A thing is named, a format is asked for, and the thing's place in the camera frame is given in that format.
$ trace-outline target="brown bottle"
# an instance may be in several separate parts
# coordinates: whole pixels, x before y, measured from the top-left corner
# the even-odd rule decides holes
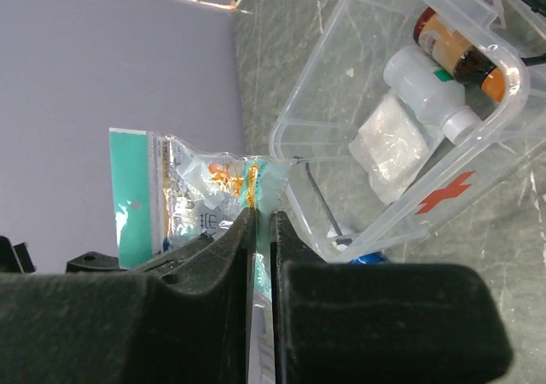
[[[479,85],[485,94],[497,102],[504,97],[506,85],[502,71],[462,34],[444,26],[430,7],[415,24],[413,39],[455,81]]]

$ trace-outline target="red cross symbol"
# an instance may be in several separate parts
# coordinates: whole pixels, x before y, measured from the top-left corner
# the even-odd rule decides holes
[[[474,173],[475,171],[464,172],[456,177],[453,182],[447,185],[445,188],[436,189],[429,196],[423,199],[423,201],[419,204],[423,205],[423,207],[415,215],[430,212],[444,199],[453,199],[462,194],[465,190],[472,186],[472,184],[463,185],[463,183]]]

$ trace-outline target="gray marble countertop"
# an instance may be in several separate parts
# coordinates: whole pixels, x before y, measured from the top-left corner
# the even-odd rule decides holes
[[[249,154],[269,154],[271,128],[337,1],[243,0],[235,12]],[[284,208],[291,213],[286,202]],[[484,278],[516,356],[501,383],[546,380],[545,209],[546,155],[540,154],[425,242],[387,252],[394,261],[468,265]]]

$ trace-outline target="transparent plastic box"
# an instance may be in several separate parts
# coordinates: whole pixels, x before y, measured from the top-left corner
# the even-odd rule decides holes
[[[546,51],[543,19],[514,0],[500,1],[502,21],[495,0],[339,1],[270,137],[274,157],[299,159],[287,195],[323,258],[347,261],[424,240],[546,149],[546,72],[543,66],[525,67],[515,47]],[[415,22],[427,6],[503,71],[507,91],[494,103],[479,88],[468,87],[467,103],[484,122],[457,147],[444,140],[412,185],[387,206],[370,188],[369,175],[348,144],[389,91],[383,80],[386,62],[413,44]],[[496,32],[501,23],[503,38]],[[507,35],[517,44],[508,43]]]

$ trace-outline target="white plastic bottle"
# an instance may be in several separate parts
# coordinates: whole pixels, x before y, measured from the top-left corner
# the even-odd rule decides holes
[[[436,125],[455,145],[481,123],[465,103],[464,86],[417,45],[396,53],[386,64],[383,78],[422,124]]]

